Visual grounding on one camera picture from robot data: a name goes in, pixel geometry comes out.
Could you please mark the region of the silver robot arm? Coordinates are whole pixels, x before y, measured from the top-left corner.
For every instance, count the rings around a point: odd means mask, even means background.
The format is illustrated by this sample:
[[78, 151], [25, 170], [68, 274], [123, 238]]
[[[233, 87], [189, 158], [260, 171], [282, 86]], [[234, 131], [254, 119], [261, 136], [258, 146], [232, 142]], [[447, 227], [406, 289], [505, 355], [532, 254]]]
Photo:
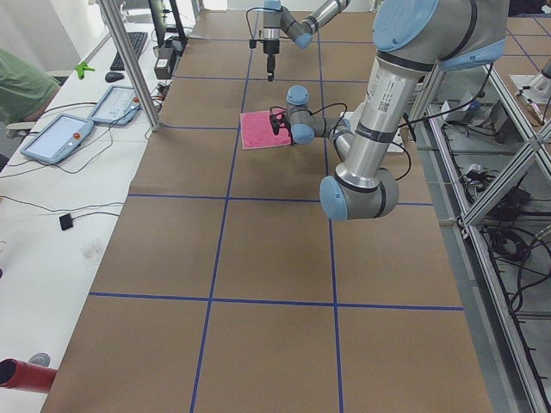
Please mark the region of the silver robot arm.
[[438, 67], [470, 69], [495, 62], [505, 49], [506, 1], [386, 1], [373, 26], [375, 61], [356, 127], [315, 115], [302, 86], [288, 90], [287, 105], [269, 117], [296, 144], [327, 138], [341, 158], [320, 183], [319, 199], [331, 220], [375, 219], [397, 205], [399, 188], [382, 167], [419, 79]]
[[[313, 36], [335, 16], [348, 8], [350, 1], [325, 1], [301, 21], [297, 20], [289, 9], [280, 1], [264, 1], [260, 7], [248, 9], [245, 19], [249, 29], [249, 48], [255, 49], [257, 44], [263, 45], [263, 53], [267, 56], [267, 80], [273, 82], [276, 72], [276, 55], [280, 53], [281, 33], [303, 50], [309, 46]], [[263, 15], [261, 28], [254, 33], [249, 20], [252, 11], [259, 11]]]

